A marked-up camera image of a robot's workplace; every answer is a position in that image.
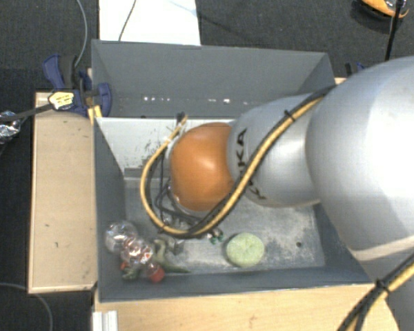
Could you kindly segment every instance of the gray box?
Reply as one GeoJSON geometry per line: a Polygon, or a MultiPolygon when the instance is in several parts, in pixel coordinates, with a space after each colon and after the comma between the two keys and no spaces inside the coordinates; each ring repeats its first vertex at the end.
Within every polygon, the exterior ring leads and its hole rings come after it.
{"type": "Polygon", "coordinates": [[[101,302],[193,297],[369,282],[320,205],[267,209],[243,198],[221,224],[227,237],[246,231],[266,244],[253,269],[229,264],[223,246],[206,239],[186,242],[169,259],[190,274],[169,274],[159,284],[121,278],[119,257],[104,245],[113,221],[134,221],[142,235],[157,229],[139,200],[141,167],[175,125],[231,121],[259,104],[334,84],[328,56],[250,48],[193,47],[92,41],[94,84],[108,82],[110,117],[95,126],[98,288],[101,302]]]}

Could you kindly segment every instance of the black floor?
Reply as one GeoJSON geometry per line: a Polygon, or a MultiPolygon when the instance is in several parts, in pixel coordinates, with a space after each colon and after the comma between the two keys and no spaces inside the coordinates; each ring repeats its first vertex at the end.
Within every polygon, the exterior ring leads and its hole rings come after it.
{"type": "MultiPolygon", "coordinates": [[[[97,38],[98,0],[81,0],[90,37],[97,38]]],[[[389,24],[359,11],[353,0],[196,0],[201,42],[327,52],[335,76],[347,61],[366,67],[383,61],[389,24]]],[[[397,31],[393,57],[414,54],[414,0],[397,31]]],[[[74,0],[0,1],[0,112],[32,106],[48,88],[41,62],[78,53],[83,23],[74,0]]],[[[81,67],[90,65],[86,50],[81,67]]],[[[26,284],[31,182],[31,122],[0,160],[0,282],[26,284]]],[[[88,330],[90,293],[45,296],[54,330],[88,330]]],[[[43,305],[24,292],[0,288],[0,330],[48,330],[43,305]]]]}

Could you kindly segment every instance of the green sponge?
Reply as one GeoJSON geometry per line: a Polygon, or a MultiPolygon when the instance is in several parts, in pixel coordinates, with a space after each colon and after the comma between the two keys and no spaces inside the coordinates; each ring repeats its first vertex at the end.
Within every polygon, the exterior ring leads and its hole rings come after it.
{"type": "Polygon", "coordinates": [[[258,264],[264,256],[264,243],[250,233],[240,233],[227,244],[226,254],[231,263],[241,268],[258,264]]]}

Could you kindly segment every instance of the white paper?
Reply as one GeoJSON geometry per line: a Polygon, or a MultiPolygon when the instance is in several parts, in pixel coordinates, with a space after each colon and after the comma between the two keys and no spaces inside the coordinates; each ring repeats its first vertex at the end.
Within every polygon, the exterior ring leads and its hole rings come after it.
{"type": "MultiPolygon", "coordinates": [[[[134,0],[99,0],[99,38],[117,41],[134,0]]],[[[137,0],[122,41],[199,46],[195,0],[137,0]]]]}

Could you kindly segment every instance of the wooden table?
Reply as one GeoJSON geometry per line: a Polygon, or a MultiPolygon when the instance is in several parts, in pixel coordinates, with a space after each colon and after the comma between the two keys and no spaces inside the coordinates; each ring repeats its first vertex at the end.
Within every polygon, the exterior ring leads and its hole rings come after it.
{"type": "MultiPolygon", "coordinates": [[[[36,95],[36,105],[48,94],[36,95]]],[[[68,112],[34,120],[28,289],[91,290],[97,281],[92,126],[68,112]]],[[[214,297],[100,303],[116,310],[119,331],[336,330],[372,285],[258,292],[214,297]]],[[[363,330],[398,330],[381,303],[363,330]]]]}

